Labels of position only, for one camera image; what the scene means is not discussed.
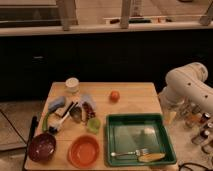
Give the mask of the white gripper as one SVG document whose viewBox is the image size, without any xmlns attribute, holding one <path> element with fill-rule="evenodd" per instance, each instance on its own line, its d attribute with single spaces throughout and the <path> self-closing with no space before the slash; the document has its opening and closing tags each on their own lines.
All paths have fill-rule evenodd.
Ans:
<svg viewBox="0 0 213 171">
<path fill-rule="evenodd" d="M 161 108 L 163 112 L 163 118 L 165 124 L 171 124 L 174 120 L 179 108 L 181 107 L 182 102 L 180 103 L 172 103 L 172 102 L 162 102 Z"/>
</svg>

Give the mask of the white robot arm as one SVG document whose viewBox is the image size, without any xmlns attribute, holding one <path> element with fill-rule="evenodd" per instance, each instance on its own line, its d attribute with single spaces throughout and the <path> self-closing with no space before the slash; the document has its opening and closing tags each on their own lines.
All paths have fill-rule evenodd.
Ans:
<svg viewBox="0 0 213 171">
<path fill-rule="evenodd" d="M 166 74 L 166 86 L 158 94 L 166 124 L 173 121 L 186 100 L 213 114 L 213 88 L 205 84 L 207 78 L 208 70 L 199 62 L 172 69 Z"/>
</svg>

